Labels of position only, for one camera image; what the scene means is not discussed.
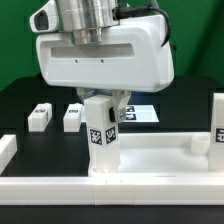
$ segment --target small white block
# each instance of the small white block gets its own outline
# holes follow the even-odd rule
[[[17,152],[15,135],[4,135],[0,140],[0,174]]]
[[[28,117],[30,132],[44,132],[52,118],[52,105],[49,103],[38,104]]]
[[[213,98],[209,171],[224,171],[224,94]]]
[[[92,168],[97,173],[111,173],[120,165],[120,144],[116,142],[106,148],[90,145]]]
[[[112,97],[97,95],[84,101],[86,124],[95,129],[110,129],[114,123],[110,121],[109,110],[113,107]]]
[[[70,104],[63,118],[64,132],[79,132],[82,104]]]

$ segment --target black tabletop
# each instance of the black tabletop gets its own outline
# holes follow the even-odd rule
[[[212,97],[224,88],[207,77],[179,76],[158,93],[133,92],[131,105],[154,105],[159,123],[122,123],[120,133],[210,131]],[[85,124],[63,132],[67,106],[80,103],[73,88],[50,87],[37,75],[0,93],[0,135],[16,134],[18,152],[1,176],[87,176]],[[27,118],[39,103],[53,105],[43,133]],[[222,223],[223,206],[1,206],[0,223]]]

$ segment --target white block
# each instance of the white block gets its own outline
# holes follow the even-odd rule
[[[79,132],[82,104],[70,104],[63,118],[64,132]]]
[[[117,172],[120,165],[120,144],[116,142],[106,148],[90,145],[90,159],[93,171],[97,173]]]
[[[209,171],[224,171],[224,94],[213,98]]]
[[[98,173],[116,172],[120,165],[118,126],[110,121],[112,97],[97,95],[84,101],[90,163]]]
[[[113,107],[111,96],[97,95],[86,99],[84,104],[88,127],[110,129],[114,126],[109,115],[109,110]]]
[[[30,132],[44,132],[52,118],[52,105],[49,103],[38,104],[28,117]]]
[[[15,135],[4,135],[0,140],[0,174],[17,152]]]

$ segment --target metal cylinder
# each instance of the metal cylinder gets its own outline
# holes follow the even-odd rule
[[[116,0],[55,0],[60,32],[71,32],[76,44],[101,42],[101,28],[114,25]]]

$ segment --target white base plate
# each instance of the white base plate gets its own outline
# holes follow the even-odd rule
[[[208,172],[207,156],[190,152],[194,134],[121,135],[120,173],[0,178],[0,204],[224,205],[224,173]]]

